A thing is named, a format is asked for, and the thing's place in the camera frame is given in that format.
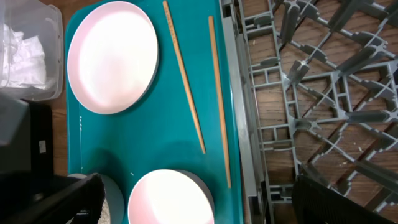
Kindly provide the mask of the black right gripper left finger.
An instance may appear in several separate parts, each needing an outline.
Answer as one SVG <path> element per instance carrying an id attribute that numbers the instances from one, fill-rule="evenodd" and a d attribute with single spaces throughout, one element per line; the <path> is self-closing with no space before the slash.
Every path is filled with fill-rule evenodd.
<path id="1" fill-rule="evenodd" d="M 1 174 L 1 223 L 97 223 L 104 199 L 99 174 Z"/>

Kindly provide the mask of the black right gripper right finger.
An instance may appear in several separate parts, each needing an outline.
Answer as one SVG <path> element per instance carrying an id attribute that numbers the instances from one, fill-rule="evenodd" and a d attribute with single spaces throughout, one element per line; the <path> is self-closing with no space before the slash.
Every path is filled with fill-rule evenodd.
<path id="1" fill-rule="evenodd" d="M 305 175 L 295 180 L 292 205 L 299 224 L 394 224 Z"/>

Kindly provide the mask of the white round plate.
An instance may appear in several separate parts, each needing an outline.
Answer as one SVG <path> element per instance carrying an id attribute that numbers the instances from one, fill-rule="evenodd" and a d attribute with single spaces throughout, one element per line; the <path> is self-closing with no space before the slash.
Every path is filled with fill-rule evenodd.
<path id="1" fill-rule="evenodd" d="M 155 28 L 135 4 L 107 2 L 80 23 L 67 59 L 68 81 L 81 105 L 97 114 L 121 112 L 144 96 L 155 77 Z"/>

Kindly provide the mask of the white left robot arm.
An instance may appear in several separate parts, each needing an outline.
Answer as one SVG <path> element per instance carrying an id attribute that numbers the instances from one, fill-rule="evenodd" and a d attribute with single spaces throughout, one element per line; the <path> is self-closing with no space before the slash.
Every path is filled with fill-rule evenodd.
<path id="1" fill-rule="evenodd" d="M 58 185 L 51 107 L 1 94 L 1 222 L 63 223 L 52 208 L 38 211 Z"/>

